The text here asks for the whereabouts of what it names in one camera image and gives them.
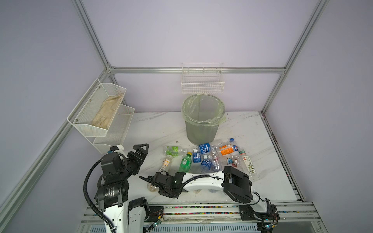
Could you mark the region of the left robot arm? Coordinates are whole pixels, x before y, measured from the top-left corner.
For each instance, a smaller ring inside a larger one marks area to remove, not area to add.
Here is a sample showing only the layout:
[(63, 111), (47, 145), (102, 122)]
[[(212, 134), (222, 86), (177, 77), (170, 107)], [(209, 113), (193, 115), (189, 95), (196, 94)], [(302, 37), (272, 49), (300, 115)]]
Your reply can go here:
[[(145, 220), (150, 208), (144, 197), (129, 200), (129, 178), (139, 173), (149, 152), (148, 144), (134, 145), (127, 155), (121, 145), (112, 146), (107, 154), (89, 170), (83, 184), (85, 200), (93, 212), (103, 220), (108, 233), (146, 233)], [(95, 198), (91, 199), (87, 184), (94, 169), (100, 166)]]

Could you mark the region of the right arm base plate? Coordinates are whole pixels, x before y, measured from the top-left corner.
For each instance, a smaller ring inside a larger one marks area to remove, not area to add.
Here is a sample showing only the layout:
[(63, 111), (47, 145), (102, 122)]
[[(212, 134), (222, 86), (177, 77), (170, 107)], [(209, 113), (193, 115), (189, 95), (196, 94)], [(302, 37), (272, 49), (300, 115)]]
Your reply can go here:
[(266, 212), (255, 211), (251, 205), (240, 205), (239, 213), (241, 220), (255, 220), (259, 222), (280, 219), (277, 207), (274, 204), (267, 205)]

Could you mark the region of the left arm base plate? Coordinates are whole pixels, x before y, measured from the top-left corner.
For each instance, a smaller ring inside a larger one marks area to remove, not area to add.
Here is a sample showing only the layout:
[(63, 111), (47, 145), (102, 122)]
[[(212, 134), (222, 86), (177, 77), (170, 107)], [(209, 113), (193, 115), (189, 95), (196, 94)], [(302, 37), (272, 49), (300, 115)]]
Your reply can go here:
[(164, 207), (163, 206), (150, 206), (150, 213), (148, 218), (145, 220), (145, 222), (156, 222), (161, 217), (163, 217), (164, 214)]

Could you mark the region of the round bottle red label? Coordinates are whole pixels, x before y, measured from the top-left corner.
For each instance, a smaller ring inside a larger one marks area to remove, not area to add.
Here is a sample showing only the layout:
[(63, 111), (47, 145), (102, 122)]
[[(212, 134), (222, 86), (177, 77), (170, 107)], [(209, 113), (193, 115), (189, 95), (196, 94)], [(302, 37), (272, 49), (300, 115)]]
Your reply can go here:
[(159, 187), (157, 184), (153, 184), (153, 183), (148, 183), (147, 184), (147, 189), (150, 191), (150, 192), (158, 192), (159, 191)]

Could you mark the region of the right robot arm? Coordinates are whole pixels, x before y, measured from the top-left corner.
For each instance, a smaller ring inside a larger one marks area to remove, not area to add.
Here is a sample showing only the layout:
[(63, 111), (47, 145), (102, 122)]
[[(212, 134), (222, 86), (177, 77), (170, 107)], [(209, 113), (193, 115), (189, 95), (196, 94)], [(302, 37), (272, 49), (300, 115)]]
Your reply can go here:
[(276, 206), (269, 199), (261, 198), (252, 188), (249, 176), (234, 167), (226, 166), (222, 171), (203, 174), (177, 172), (174, 176), (167, 172), (156, 172), (154, 176), (141, 176), (140, 179), (159, 188), (160, 195), (172, 199), (194, 190), (220, 191), (240, 204), (242, 220), (272, 220), (275, 223), (279, 220)]

